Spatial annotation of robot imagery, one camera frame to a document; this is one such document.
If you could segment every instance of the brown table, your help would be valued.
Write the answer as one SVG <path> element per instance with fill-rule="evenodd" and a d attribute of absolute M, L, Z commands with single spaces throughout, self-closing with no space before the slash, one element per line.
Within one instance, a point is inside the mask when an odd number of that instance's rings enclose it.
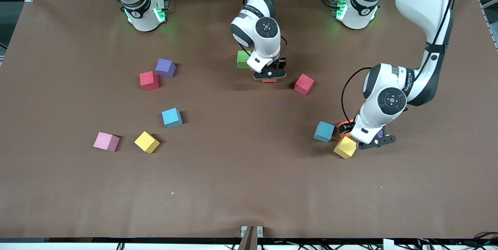
<path fill-rule="evenodd" d="M 288 78 L 238 70 L 230 22 L 240 0 L 174 0 L 151 33 L 114 0 L 25 4 L 0 68 L 0 235 L 468 238 L 498 229 L 498 54 L 478 0 L 458 0 L 438 94 L 389 124 L 395 144 L 344 160 L 313 140 L 343 121 L 357 69 L 416 68 L 425 35 L 382 0 L 361 31 L 319 0 L 275 0 Z M 163 57 L 175 78 L 146 92 L 139 73 Z M 316 80 L 308 96 L 289 86 Z M 365 74 L 345 108 L 363 103 Z M 167 129 L 176 107 L 183 126 Z M 99 131 L 119 151 L 92 147 Z M 151 155 L 133 144 L 148 131 Z"/>

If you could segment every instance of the light blue cube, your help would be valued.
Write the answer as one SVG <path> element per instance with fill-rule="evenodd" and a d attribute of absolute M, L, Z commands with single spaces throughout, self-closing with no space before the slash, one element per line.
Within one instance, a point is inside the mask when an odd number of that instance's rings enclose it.
<path fill-rule="evenodd" d="M 174 128 L 183 124 L 180 112 L 176 108 L 164 111 L 162 113 L 162 120 L 167 128 Z"/>
<path fill-rule="evenodd" d="M 332 134 L 334 133 L 334 126 L 328 124 L 324 121 L 318 123 L 315 131 L 315 139 L 322 142 L 329 142 L 332 139 Z"/>

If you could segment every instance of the pink cube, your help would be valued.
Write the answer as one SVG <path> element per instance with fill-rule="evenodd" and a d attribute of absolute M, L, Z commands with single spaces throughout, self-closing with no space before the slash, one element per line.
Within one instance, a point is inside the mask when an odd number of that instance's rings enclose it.
<path fill-rule="evenodd" d="M 153 71 L 140 74 L 140 85 L 146 91 L 151 91 L 153 89 L 159 88 L 159 79 Z"/>
<path fill-rule="evenodd" d="M 306 96 L 308 94 L 308 92 L 310 91 L 311 87 L 313 87 L 314 82 L 315 82 L 315 80 L 313 80 L 312 78 L 309 78 L 308 76 L 306 76 L 303 73 L 303 74 L 301 74 L 301 76 L 297 80 L 296 84 L 294 85 L 294 89 L 298 93 Z"/>
<path fill-rule="evenodd" d="M 116 152 L 118 142 L 119 137 L 117 136 L 109 135 L 107 133 L 98 133 L 94 143 L 94 147 L 111 152 Z"/>

